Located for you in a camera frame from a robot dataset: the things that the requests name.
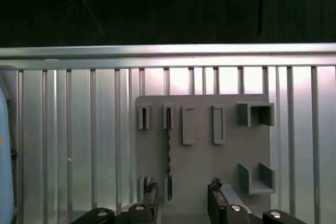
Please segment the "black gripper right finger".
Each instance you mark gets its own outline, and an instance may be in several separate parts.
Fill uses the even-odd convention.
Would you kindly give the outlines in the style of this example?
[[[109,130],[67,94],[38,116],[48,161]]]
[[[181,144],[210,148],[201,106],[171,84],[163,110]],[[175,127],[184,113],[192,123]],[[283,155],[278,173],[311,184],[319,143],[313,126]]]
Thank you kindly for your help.
[[[305,224],[285,211],[271,209],[254,214],[238,197],[231,185],[213,178],[207,188],[207,212],[211,223],[220,224]]]

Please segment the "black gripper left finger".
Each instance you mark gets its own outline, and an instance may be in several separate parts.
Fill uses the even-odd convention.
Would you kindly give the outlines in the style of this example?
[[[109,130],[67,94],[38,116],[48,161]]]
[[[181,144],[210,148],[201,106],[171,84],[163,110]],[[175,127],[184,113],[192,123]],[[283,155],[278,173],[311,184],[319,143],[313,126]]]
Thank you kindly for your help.
[[[158,216],[158,183],[149,183],[143,195],[142,202],[132,203],[125,211],[115,214],[108,208],[95,208],[71,224],[130,224],[157,223]]]

